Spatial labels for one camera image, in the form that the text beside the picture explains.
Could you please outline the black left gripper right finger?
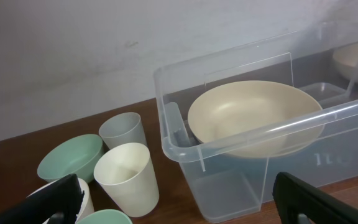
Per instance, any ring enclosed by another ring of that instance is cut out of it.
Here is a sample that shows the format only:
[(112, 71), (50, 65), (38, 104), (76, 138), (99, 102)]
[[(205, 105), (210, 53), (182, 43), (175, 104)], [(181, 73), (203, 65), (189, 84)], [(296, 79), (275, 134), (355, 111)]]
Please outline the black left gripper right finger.
[(282, 223), (298, 223), (304, 214), (314, 223), (358, 224), (358, 209), (288, 172), (276, 175), (272, 195)]

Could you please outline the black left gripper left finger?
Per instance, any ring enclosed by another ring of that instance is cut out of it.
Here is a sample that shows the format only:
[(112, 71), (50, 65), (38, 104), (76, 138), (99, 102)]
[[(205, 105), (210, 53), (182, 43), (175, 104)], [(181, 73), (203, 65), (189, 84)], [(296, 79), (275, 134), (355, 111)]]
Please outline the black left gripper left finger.
[(85, 192), (69, 174), (0, 213), (0, 223), (75, 223)]

